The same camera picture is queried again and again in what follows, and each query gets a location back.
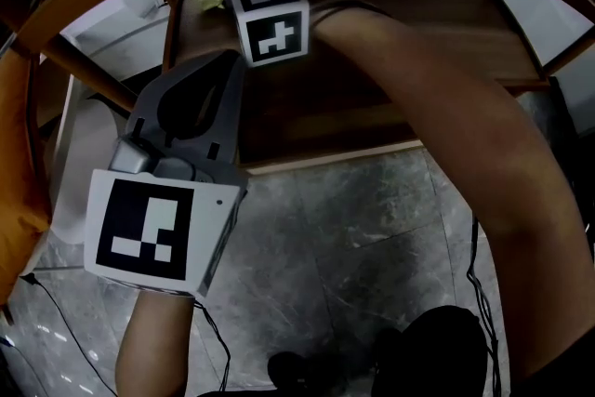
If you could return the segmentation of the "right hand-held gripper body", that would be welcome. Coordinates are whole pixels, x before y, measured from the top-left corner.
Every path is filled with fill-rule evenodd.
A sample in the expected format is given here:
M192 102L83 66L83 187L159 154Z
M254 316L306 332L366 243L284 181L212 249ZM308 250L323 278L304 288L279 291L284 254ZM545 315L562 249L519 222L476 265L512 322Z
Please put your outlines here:
M248 66L259 67L308 53L308 0L231 0L231 6Z

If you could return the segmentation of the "person's black clothing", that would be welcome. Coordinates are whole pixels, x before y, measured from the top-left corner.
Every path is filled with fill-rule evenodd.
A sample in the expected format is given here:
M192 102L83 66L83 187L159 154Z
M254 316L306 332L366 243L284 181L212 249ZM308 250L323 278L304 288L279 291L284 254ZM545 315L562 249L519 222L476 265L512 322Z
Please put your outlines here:
M488 352L471 311L441 306L375 342L371 397L483 397ZM511 386L510 397L595 397L595 327L562 355Z

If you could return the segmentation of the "person's right forearm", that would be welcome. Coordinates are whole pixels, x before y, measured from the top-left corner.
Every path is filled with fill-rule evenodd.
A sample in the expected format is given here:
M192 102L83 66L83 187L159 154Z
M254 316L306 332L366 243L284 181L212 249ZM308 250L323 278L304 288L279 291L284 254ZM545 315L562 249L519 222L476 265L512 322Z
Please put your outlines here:
M512 381L594 328L595 266L575 196L519 103L375 12L346 9L315 32L385 91L476 213L495 263Z

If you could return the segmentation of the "person's left forearm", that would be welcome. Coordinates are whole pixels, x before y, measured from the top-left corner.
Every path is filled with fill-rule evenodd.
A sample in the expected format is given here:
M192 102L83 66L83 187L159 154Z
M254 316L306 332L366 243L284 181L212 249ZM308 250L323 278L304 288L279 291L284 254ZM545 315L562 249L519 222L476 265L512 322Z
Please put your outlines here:
M141 291L115 366L118 397L184 397L193 299Z

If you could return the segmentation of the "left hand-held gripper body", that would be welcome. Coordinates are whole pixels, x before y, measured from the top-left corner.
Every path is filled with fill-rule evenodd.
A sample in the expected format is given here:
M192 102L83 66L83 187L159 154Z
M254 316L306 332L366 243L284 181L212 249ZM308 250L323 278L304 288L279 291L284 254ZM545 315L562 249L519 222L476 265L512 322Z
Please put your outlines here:
M92 174L85 270L138 289L206 296L246 186L234 165L193 164L120 139L108 169Z

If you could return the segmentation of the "orange cushion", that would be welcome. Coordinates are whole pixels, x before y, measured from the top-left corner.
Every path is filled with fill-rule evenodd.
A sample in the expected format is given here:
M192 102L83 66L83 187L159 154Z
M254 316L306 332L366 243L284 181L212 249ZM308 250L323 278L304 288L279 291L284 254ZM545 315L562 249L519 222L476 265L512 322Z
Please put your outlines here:
M52 217L36 120L37 65L12 48L0 58L0 308Z

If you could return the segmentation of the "white round chair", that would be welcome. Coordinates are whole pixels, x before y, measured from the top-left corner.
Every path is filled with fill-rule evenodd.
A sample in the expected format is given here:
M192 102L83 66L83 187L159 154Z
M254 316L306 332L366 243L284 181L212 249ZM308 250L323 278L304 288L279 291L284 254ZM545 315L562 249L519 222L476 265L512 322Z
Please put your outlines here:
M43 240L67 245L84 241L93 171L106 169L124 118L52 60L43 60L37 81L37 124L52 207Z

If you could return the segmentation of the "wooden three-tier shelf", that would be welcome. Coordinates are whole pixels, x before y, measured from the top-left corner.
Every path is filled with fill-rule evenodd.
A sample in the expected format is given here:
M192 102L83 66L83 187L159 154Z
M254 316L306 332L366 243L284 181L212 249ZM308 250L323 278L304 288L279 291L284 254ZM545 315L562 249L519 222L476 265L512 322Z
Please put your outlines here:
M33 52L47 54L63 69L119 106L130 109L135 95L99 66L66 46L60 30L103 0L43 0L27 7L0 0L0 21ZM364 0L440 40L449 52L473 60L513 95L540 90L548 77L587 47L574 42L541 66L520 25L501 0ZM595 22L595 0L562 0ZM387 98L345 59L323 46L310 60L252 73L241 112L239 162L244 167L398 144L413 129Z

